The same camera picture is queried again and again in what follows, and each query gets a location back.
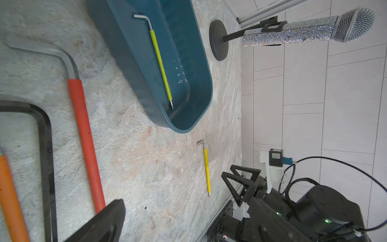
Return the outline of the yellow handled hex key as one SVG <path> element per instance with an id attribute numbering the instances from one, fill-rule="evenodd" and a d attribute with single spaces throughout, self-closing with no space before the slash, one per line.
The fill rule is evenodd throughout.
<path id="1" fill-rule="evenodd" d="M 205 173 L 206 173 L 206 184 L 207 184 L 207 192 L 208 197 L 211 197 L 211 182 L 210 182 L 210 173 L 209 173 L 209 160 L 208 160 L 208 150 L 206 146 L 205 140 L 201 139 L 197 142 L 197 145 L 203 146 L 203 152 L 204 152 L 204 160 L 205 160 Z"/>

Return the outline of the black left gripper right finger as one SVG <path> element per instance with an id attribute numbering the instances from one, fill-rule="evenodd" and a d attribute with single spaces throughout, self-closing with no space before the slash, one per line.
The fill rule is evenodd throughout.
<path id="1" fill-rule="evenodd" d="M 255 242 L 309 242 L 298 231 L 261 199 L 249 200 L 249 214 Z"/>

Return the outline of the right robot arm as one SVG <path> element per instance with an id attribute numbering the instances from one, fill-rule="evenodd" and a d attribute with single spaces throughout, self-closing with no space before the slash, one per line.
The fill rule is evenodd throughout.
<path id="1" fill-rule="evenodd" d="M 223 215 L 217 233 L 237 242 L 369 242 L 360 207 L 341 193 L 313 184 L 300 199 L 268 189 L 259 169 L 237 165 L 221 177 L 238 206 L 249 206 L 241 220 Z"/>

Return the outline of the green handled hex key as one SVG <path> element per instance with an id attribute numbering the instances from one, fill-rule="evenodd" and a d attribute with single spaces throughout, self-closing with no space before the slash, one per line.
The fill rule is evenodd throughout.
<path id="1" fill-rule="evenodd" d="M 168 80 L 167 80 L 166 72 L 165 72 L 165 69 L 164 69 L 164 66 L 163 66 L 162 56 L 161 56 L 161 53 L 160 53 L 160 50 L 159 50 L 156 34 L 155 34 L 155 31 L 154 31 L 154 29 L 152 27 L 151 21 L 145 15 L 134 14 L 133 17 L 136 18 L 136 19 L 144 19 L 148 23 L 149 32 L 150 32 L 153 48 L 154 48 L 154 51 L 155 51 L 155 54 L 156 54 L 156 57 L 157 57 L 157 61 L 158 61 L 159 69 L 160 69 L 160 72 L 161 72 L 163 84 L 164 84 L 164 87 L 165 87 L 165 90 L 166 90 L 167 98 L 168 98 L 168 101 L 170 103 L 171 108 L 174 109 L 174 105 L 173 105 L 173 101 L 172 101 L 172 94 L 171 94 L 171 91 L 170 91 L 170 87 L 169 87 L 169 83 L 168 83 Z"/>

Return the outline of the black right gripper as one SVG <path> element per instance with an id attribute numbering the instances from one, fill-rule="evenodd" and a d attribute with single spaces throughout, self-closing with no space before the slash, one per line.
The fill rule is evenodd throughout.
<path id="1" fill-rule="evenodd" d="M 232 165 L 233 174 L 223 172 L 221 177 L 238 207 L 249 205 L 249 218 L 243 218 L 235 231 L 237 242 L 301 242 L 302 233 L 285 218 L 285 204 L 278 192 L 266 193 L 267 183 L 258 178 L 261 170 Z M 231 183 L 237 182 L 240 192 Z"/>

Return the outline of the red handled hex key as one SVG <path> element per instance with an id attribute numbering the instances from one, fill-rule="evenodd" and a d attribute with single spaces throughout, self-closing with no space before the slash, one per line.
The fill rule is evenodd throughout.
<path id="1" fill-rule="evenodd" d="M 70 54 L 58 46 L 29 39 L 8 36 L 7 45 L 13 49 L 52 55 L 63 61 L 69 77 L 68 88 L 80 134 L 93 204 L 96 213 L 99 213 L 106 207 L 106 204 L 85 102 L 83 85 L 74 59 L 70 56 Z"/>

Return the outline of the large black hex key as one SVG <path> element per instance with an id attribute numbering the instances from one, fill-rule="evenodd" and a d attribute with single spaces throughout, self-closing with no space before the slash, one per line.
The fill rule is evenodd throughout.
<path id="1" fill-rule="evenodd" d="M 33 116 L 37 121 L 45 240 L 47 242 L 57 242 L 58 234 L 50 119 L 47 113 L 41 108 L 20 101 L 2 100 L 1 112 L 25 113 Z"/>

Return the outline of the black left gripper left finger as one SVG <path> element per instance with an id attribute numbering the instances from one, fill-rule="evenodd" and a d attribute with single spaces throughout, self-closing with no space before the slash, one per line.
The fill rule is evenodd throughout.
<path id="1" fill-rule="evenodd" d="M 126 208 L 123 199 L 116 199 L 66 239 L 66 242 L 118 242 Z"/>

